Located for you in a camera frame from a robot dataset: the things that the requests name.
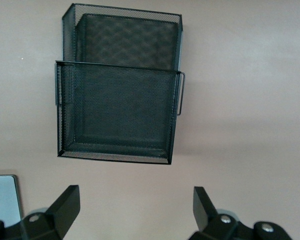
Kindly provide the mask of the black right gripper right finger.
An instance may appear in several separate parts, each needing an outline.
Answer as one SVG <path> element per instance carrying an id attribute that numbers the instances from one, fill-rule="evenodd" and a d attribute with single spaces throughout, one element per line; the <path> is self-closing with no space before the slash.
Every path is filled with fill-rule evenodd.
<path id="1" fill-rule="evenodd" d="M 192 240 L 241 240 L 240 224 L 233 215 L 219 213 L 202 186 L 193 189 L 193 215 L 198 231 Z"/>

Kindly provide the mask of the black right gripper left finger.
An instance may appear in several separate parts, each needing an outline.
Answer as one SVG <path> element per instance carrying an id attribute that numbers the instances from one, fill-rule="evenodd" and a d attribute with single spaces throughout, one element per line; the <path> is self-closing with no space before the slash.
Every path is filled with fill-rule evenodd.
<path id="1" fill-rule="evenodd" d="M 4 230 L 6 240 L 62 240 L 80 212 L 80 188 L 70 185 L 45 212 L 35 212 Z"/>

